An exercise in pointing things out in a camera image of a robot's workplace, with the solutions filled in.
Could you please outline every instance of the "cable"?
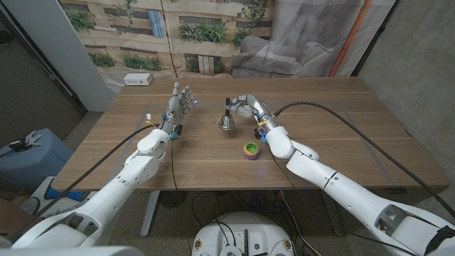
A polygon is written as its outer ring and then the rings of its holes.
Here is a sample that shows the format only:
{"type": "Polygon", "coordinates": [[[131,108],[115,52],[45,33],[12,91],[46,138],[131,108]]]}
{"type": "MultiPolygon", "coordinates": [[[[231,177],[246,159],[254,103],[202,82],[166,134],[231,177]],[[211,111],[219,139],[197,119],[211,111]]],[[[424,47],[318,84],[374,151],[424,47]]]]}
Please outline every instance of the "cable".
{"type": "Polygon", "coordinates": [[[228,245],[229,245],[229,240],[228,240],[228,237],[226,236],[226,233],[225,233],[225,231],[224,231],[224,230],[221,228],[221,225],[220,225],[220,222],[218,222],[218,219],[217,219],[217,218],[215,218],[215,220],[216,220],[216,223],[218,224],[218,227],[220,227],[221,231],[223,232],[223,235],[224,235],[224,236],[225,236],[225,238],[226,238],[226,246],[228,246],[228,245]]]}
{"type": "Polygon", "coordinates": [[[173,174],[173,139],[171,140],[171,169],[172,169],[173,185],[176,187],[176,191],[177,191],[178,208],[180,209],[180,216],[178,217],[178,228],[177,228],[177,235],[180,236],[180,220],[182,219],[182,202],[180,201],[180,194],[179,194],[178,188],[177,188],[176,177],[173,174]]]}
{"type": "MultiPolygon", "coordinates": [[[[272,249],[270,250],[269,255],[272,255],[272,252],[273,252],[273,250],[275,249],[275,247],[276,247],[279,243],[284,242],[284,241],[287,241],[287,239],[284,238],[284,239],[281,239],[280,241],[278,241],[278,242],[272,247],[272,249]]],[[[294,251],[294,255],[297,256],[296,246],[295,246],[294,242],[292,242],[292,241],[290,241],[290,242],[291,242],[291,244],[292,244],[292,250],[294,251]]]]}
{"type": "Polygon", "coordinates": [[[377,149],[382,155],[387,157],[387,159],[391,160],[392,163],[394,163],[396,166],[398,166],[400,169],[402,169],[407,175],[409,175],[411,178],[413,178],[418,184],[420,184],[420,186],[425,188],[425,190],[427,190],[436,200],[438,200],[441,203],[441,205],[452,215],[452,217],[455,218],[455,210],[452,207],[450,207],[449,204],[446,203],[446,201],[444,201],[444,199],[442,199],[430,187],[428,187],[428,185],[425,182],[423,182],[419,177],[417,177],[410,170],[408,170],[406,167],[404,167],[402,164],[400,164],[397,160],[395,160],[393,157],[391,157],[386,151],[381,149],[375,142],[373,142],[370,138],[368,138],[366,135],[364,135],[359,129],[357,129],[354,125],[352,125],[348,120],[342,118],[342,116],[340,116],[339,114],[337,114],[333,110],[329,109],[328,107],[320,105],[318,103],[314,103],[314,102],[293,102],[293,103],[287,104],[286,106],[284,106],[281,109],[277,110],[274,113],[274,116],[278,117],[278,115],[281,114],[281,112],[283,112],[283,110],[285,110],[288,107],[295,106],[295,105],[311,105],[311,106],[315,106],[315,107],[320,107],[321,109],[323,109],[323,110],[331,113],[335,117],[337,117],[343,123],[348,125],[352,130],[354,130],[354,132],[359,134],[369,144],[371,144],[371,146],[373,146],[375,149],[377,149]]]}
{"type": "Polygon", "coordinates": [[[56,198],[54,198],[49,204],[43,207],[43,209],[39,210],[35,215],[33,215],[28,221],[21,226],[16,232],[14,233],[9,233],[5,238],[9,239],[11,242],[15,242],[21,233],[25,231],[39,216],[43,215],[50,207],[52,207],[57,201],[59,201],[61,198],[64,196],[67,196],[68,192],[70,192],[76,185],[79,184],[85,177],[87,177],[89,174],[91,174],[102,162],[104,162],[112,153],[114,153],[118,148],[120,148],[125,142],[127,142],[129,139],[131,139],[134,135],[144,131],[145,129],[148,129],[150,127],[153,127],[153,125],[147,125],[145,127],[142,127],[141,129],[138,129],[137,131],[133,132],[131,135],[129,135],[126,139],[124,139],[122,142],[120,142],[118,145],[115,146],[109,153],[107,153],[101,160],[99,160],[92,168],[90,168],[88,171],[86,171],[81,177],[79,177],[76,181],[74,181],[71,185],[69,185],[60,195],[58,195],[56,198]]]}
{"type": "Polygon", "coordinates": [[[7,154],[11,153],[12,151],[13,151],[13,149],[9,149],[9,150],[6,151],[5,153],[0,154],[0,157],[6,156],[7,154]]]}
{"type": "MultiPolygon", "coordinates": [[[[227,228],[229,228],[228,225],[226,225],[226,224],[224,224],[224,223],[222,223],[222,222],[220,222],[220,221],[218,221],[218,225],[219,225],[219,224],[225,225],[227,228]]],[[[237,246],[237,243],[235,242],[234,232],[233,232],[232,229],[230,229],[230,228],[229,228],[229,231],[230,231],[230,233],[232,234],[232,237],[234,238],[234,246],[237,246]]]]}
{"type": "Polygon", "coordinates": [[[190,239],[189,238],[181,238],[181,240],[186,239],[188,241],[188,248],[190,249],[190,256],[191,256],[191,245],[190,245],[190,239]]]}
{"type": "MultiPolygon", "coordinates": [[[[218,223],[218,225],[220,225],[220,224],[221,224],[221,225],[225,225],[227,228],[229,228],[228,225],[226,225],[226,224],[224,224],[224,223],[218,221],[216,218],[215,218],[215,220],[216,220],[216,222],[213,222],[213,221],[212,221],[212,222],[209,222],[209,223],[218,223]]],[[[234,232],[233,232],[232,229],[230,229],[230,228],[229,228],[229,231],[230,231],[230,233],[232,234],[232,237],[234,238],[234,246],[237,246],[237,243],[235,242],[234,232]]]]}
{"type": "MultiPolygon", "coordinates": [[[[275,160],[275,163],[276,163],[277,166],[284,172],[284,169],[277,163],[276,160],[275,160]]],[[[299,195],[300,199],[301,199],[301,200],[305,200],[304,197],[300,194],[300,191],[292,184],[292,182],[291,182],[289,179],[288,179],[288,181],[289,181],[289,182],[291,183],[291,185],[294,187],[294,189],[295,189],[295,191],[297,192],[297,194],[299,195]]],[[[322,219],[322,217],[321,217],[315,210],[313,210],[312,208],[308,208],[308,209],[309,209],[311,212],[313,212],[314,215],[318,216],[318,218],[322,219]]],[[[406,250],[406,249],[403,249],[403,248],[401,248],[401,247],[398,247],[398,246],[396,246],[396,245],[391,245],[390,243],[386,243],[386,242],[379,241],[379,240],[372,239],[372,238],[367,238],[367,237],[362,236],[362,235],[357,235],[357,234],[355,234],[355,233],[349,232],[349,231],[345,230],[344,228],[340,228],[340,227],[338,227],[337,225],[334,225],[334,224],[331,224],[331,223],[330,223],[329,225],[332,226],[332,227],[334,227],[334,228],[337,228],[337,229],[339,229],[339,230],[341,230],[341,231],[343,231],[343,232],[346,232],[346,233],[348,233],[348,234],[354,235],[354,236],[356,236],[356,237],[363,238],[363,239],[366,239],[366,240],[369,240],[369,241],[372,241],[372,242],[377,242],[377,243],[380,243],[380,244],[382,244],[382,245],[386,245],[386,246],[389,246],[389,247],[392,247],[392,248],[401,250],[401,251],[403,251],[403,252],[406,252],[406,253],[409,254],[409,255],[417,256],[417,255],[414,254],[413,252],[410,252],[410,251],[408,251],[408,250],[406,250]]]]}
{"type": "Polygon", "coordinates": [[[194,201],[195,201],[195,199],[197,199],[198,196],[200,196],[203,193],[207,193],[207,192],[210,192],[210,191],[202,191],[202,192],[200,192],[199,194],[195,195],[193,197],[193,201],[191,201],[191,211],[193,212],[194,218],[198,221],[198,223],[199,223],[199,225],[201,227],[203,227],[203,225],[202,225],[201,221],[199,220],[198,216],[196,215],[196,213],[194,211],[194,201]]]}
{"type": "Polygon", "coordinates": [[[289,212],[291,213],[292,218],[294,219],[294,223],[296,223],[297,231],[299,232],[299,235],[300,235],[301,240],[304,241],[304,243],[306,244],[306,246],[308,246],[308,247],[310,248],[310,250],[312,250],[312,251],[313,251],[314,253],[316,253],[318,256],[321,256],[321,254],[320,254],[316,249],[314,249],[314,248],[309,244],[309,242],[307,242],[307,241],[305,240],[304,236],[301,235],[301,232],[300,232],[300,229],[299,229],[299,225],[297,224],[297,220],[296,220],[294,214],[292,213],[291,208],[290,208],[289,205],[287,204],[286,199],[284,198],[284,192],[283,192],[283,191],[281,191],[281,192],[282,192],[283,201],[284,201],[284,203],[286,204],[287,209],[288,209],[289,212]]]}

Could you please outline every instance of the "gray wall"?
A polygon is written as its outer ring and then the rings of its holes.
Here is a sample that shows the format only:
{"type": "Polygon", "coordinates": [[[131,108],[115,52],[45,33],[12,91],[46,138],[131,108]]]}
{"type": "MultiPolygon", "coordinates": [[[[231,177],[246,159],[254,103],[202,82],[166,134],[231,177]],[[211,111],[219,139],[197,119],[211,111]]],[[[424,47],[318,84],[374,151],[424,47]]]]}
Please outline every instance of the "gray wall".
{"type": "Polygon", "coordinates": [[[16,39],[0,45],[0,110],[0,147],[41,128],[64,139],[82,118],[16,39]]]}
{"type": "Polygon", "coordinates": [[[115,94],[90,60],[57,0],[2,0],[89,111],[105,111],[115,94]]]}
{"type": "MultiPolygon", "coordinates": [[[[447,174],[451,185],[439,195],[455,207],[454,1],[401,0],[359,77],[447,174]]],[[[422,190],[393,199],[453,222],[422,190]]],[[[351,248],[375,255],[365,243],[351,248]]]]}

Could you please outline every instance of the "electrical outlet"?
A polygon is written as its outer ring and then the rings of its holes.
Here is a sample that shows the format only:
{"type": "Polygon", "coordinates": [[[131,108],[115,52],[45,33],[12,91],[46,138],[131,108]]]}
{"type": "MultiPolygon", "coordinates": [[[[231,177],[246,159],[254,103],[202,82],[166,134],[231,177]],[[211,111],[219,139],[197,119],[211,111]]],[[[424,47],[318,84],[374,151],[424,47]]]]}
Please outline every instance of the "electrical outlet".
{"type": "Polygon", "coordinates": [[[127,85],[150,85],[153,80],[150,73],[128,73],[123,79],[127,85]]]}

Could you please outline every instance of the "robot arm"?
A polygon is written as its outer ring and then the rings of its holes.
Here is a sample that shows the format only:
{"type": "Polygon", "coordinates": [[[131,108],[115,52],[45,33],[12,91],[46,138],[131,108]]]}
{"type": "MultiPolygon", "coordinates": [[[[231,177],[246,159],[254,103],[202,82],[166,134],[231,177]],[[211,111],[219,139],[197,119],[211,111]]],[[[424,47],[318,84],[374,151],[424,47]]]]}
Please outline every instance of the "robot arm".
{"type": "MultiPolygon", "coordinates": [[[[297,176],[323,189],[330,197],[354,215],[375,239],[398,246],[416,255],[427,255],[428,245],[438,250],[455,246],[455,239],[442,239],[441,229],[455,229],[448,221],[428,211],[390,201],[352,181],[343,174],[319,162],[319,155],[311,148],[292,141],[284,127],[279,126],[267,107],[253,95],[239,96],[228,110],[243,117],[254,116],[259,132],[267,140],[274,156],[289,160],[286,167],[297,176]]],[[[386,246],[393,255],[406,252],[386,246]]]]}
{"type": "Polygon", "coordinates": [[[176,82],[163,122],[141,139],[125,167],[83,206],[47,218],[19,238],[12,248],[88,247],[107,243],[120,209],[133,191],[152,178],[164,160],[164,149],[181,132],[185,114],[196,105],[187,86],[178,93],[176,82]]]}

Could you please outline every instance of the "bell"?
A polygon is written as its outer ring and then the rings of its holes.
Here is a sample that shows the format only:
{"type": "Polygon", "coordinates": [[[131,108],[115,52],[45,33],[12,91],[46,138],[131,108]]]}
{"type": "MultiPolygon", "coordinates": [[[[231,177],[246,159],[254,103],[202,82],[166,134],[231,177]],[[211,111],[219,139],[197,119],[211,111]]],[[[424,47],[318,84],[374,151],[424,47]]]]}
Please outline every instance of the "bell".
{"type": "Polygon", "coordinates": [[[218,127],[228,131],[235,128],[234,118],[232,118],[229,110],[226,110],[226,113],[221,117],[218,127]]]}

